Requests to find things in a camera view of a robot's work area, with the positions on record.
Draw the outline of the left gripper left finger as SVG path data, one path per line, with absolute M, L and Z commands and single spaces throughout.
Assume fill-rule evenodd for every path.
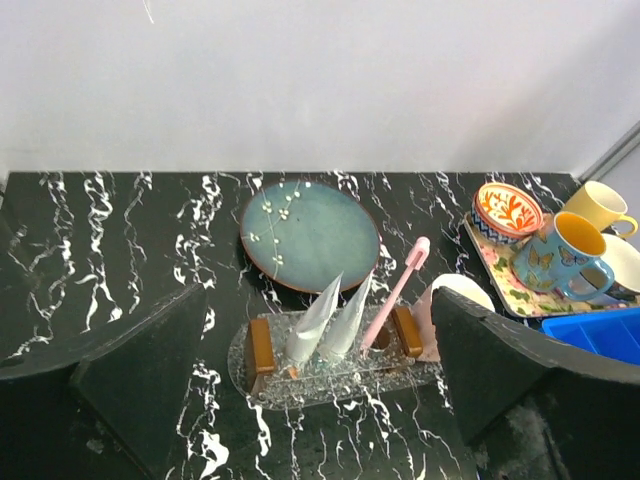
M 4 479 L 161 479 L 207 310 L 200 285 L 1 362 Z

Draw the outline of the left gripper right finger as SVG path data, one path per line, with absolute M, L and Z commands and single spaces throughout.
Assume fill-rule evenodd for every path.
M 441 287 L 432 320 L 463 442 L 483 479 L 636 479 L 639 369 Z

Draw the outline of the clear acrylic tray wooden handles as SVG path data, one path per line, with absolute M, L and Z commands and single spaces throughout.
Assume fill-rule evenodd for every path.
M 249 354 L 248 324 L 237 331 L 229 346 L 227 365 L 238 392 L 251 404 L 268 410 L 284 411 L 361 396 L 426 385 L 435 380 L 442 367 L 434 362 L 421 362 L 404 354 L 401 340 L 391 320 L 384 325 L 389 345 L 371 349 L 362 355 L 358 346 L 342 359 L 327 360 L 314 353 L 296 373 L 285 356 L 286 340 L 301 311 L 265 313 L 259 318 L 269 326 L 276 369 L 273 373 L 250 380 L 246 356 Z

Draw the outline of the pink toothbrush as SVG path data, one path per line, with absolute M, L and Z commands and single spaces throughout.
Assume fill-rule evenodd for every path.
M 374 340 L 377 338 L 381 328 L 383 327 L 386 318 L 394 308 L 398 297 L 400 296 L 403 288 L 408 282 L 414 271 L 419 271 L 423 264 L 426 262 L 430 253 L 431 242 L 426 236 L 419 237 L 412 249 L 410 250 L 405 260 L 405 270 L 400 276 L 400 279 L 396 283 L 395 287 L 391 291 L 389 297 L 374 317 L 373 321 L 365 331 L 360 350 L 366 354 L 372 346 Z

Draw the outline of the teal cap toothpaste tube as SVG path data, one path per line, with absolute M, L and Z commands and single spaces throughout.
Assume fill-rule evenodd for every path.
M 338 362 L 351 350 L 359 332 L 372 276 L 373 273 L 370 272 L 331 324 L 318 348 L 322 360 L 330 363 Z

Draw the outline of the orange cap toothpaste tube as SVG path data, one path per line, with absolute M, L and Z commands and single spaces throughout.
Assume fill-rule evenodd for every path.
M 343 273 L 340 273 L 315 299 L 293 327 L 285 346 L 287 372 L 297 379 L 315 352 L 324 330 L 337 308 Z

